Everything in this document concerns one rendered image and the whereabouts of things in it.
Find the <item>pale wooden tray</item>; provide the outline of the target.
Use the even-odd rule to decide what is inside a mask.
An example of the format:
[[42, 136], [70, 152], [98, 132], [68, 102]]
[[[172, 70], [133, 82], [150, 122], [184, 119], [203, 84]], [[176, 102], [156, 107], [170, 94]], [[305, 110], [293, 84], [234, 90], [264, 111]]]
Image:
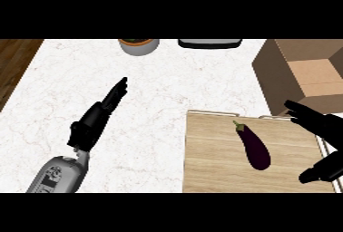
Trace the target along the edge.
[[187, 192], [343, 193], [343, 177], [303, 183], [301, 174], [336, 149], [289, 117], [187, 113]]

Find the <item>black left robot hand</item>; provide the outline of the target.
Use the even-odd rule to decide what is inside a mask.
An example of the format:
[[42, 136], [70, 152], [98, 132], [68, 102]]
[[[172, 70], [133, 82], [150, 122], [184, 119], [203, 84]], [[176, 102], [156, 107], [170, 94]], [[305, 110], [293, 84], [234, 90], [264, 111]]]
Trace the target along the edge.
[[94, 104], [80, 120], [73, 122], [67, 145], [71, 146], [74, 150], [92, 150], [107, 127], [111, 113], [116, 111], [122, 98], [128, 93], [126, 88], [128, 78], [123, 77], [108, 92], [105, 99]]

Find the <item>brown cardboard box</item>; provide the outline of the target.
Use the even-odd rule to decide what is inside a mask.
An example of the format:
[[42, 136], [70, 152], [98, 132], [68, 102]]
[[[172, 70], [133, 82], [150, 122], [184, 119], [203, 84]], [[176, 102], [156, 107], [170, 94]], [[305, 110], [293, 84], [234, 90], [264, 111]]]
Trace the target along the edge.
[[274, 116], [287, 100], [343, 113], [343, 39], [268, 39], [252, 67]]

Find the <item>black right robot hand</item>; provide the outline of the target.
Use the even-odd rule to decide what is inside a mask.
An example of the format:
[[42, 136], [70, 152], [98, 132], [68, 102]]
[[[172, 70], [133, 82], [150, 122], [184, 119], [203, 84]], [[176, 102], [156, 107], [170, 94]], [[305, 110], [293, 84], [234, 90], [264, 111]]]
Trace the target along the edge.
[[336, 151], [321, 159], [314, 167], [306, 169], [299, 176], [302, 183], [312, 181], [333, 182], [343, 176], [343, 118], [335, 114], [321, 114], [303, 104], [287, 100], [284, 106], [290, 109], [287, 114], [292, 122], [320, 136]]

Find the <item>dark purple eggplant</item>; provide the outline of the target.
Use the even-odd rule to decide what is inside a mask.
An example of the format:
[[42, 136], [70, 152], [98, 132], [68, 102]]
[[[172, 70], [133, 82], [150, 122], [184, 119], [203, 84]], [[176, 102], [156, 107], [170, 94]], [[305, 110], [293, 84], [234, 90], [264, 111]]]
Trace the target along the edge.
[[246, 124], [237, 121], [234, 121], [234, 124], [235, 132], [244, 144], [250, 165], [258, 170], [265, 170], [271, 165], [271, 155], [265, 143]]

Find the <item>dark appliance with pale top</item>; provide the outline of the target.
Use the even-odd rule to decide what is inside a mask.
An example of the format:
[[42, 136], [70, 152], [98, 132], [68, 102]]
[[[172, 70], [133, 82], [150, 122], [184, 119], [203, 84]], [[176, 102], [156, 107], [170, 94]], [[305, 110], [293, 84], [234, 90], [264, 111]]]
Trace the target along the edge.
[[230, 49], [241, 45], [241, 39], [179, 39], [179, 46], [193, 49]]

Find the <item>grey plant pot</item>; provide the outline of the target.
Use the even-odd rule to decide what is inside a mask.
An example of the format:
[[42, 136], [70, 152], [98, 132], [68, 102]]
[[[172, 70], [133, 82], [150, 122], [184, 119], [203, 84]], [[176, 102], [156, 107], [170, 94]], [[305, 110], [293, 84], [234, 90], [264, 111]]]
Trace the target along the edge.
[[120, 45], [123, 51], [133, 56], [144, 56], [154, 52], [160, 45], [159, 39], [147, 39], [141, 42], [129, 42], [120, 39]]

